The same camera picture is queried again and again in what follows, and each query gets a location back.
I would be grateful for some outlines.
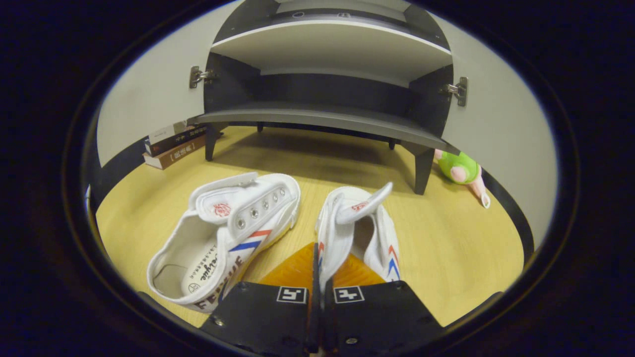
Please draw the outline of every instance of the pink plush toy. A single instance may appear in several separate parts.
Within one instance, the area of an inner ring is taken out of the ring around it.
[[[472,192],[481,199],[483,207],[490,207],[491,199],[487,195],[485,183],[481,177],[481,165],[477,164],[464,152],[456,156],[435,149],[434,157],[439,161],[439,167],[444,175],[456,184],[470,187]]]

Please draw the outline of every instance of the stack of books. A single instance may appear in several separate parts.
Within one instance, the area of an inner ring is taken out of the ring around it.
[[[181,121],[155,131],[145,138],[145,163],[164,170],[205,146],[207,127]]]

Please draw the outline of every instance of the canvas shoe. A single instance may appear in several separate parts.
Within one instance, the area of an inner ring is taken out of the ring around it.
[[[350,261],[349,253],[362,260],[383,282],[401,279],[397,234],[382,206],[391,191],[389,182],[372,195],[357,187],[339,187],[328,195],[316,223],[322,293],[326,282]]]
[[[245,173],[203,185],[163,248],[150,260],[150,289],[211,313],[251,260],[293,227],[300,187],[281,173]]]

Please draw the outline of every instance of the cabinet door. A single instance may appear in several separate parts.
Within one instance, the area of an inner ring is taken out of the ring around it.
[[[487,170],[514,198],[542,242],[554,211],[558,168],[554,137],[538,100],[487,46],[434,16],[452,52],[454,82],[469,78],[467,106],[452,98],[442,138]]]
[[[97,124],[104,166],[150,132],[203,113],[203,85],[190,89],[192,66],[204,70],[211,44],[243,0],[221,6],[176,30],[145,52],[106,96]]]

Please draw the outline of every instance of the metal hinge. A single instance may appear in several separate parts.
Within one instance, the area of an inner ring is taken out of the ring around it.
[[[196,88],[198,82],[205,80],[210,81],[213,78],[217,78],[217,75],[210,69],[207,72],[203,72],[197,65],[190,68],[190,88]]]
[[[452,94],[458,99],[458,106],[465,107],[467,105],[467,77],[461,77],[456,85],[446,84],[439,90],[439,93]]]

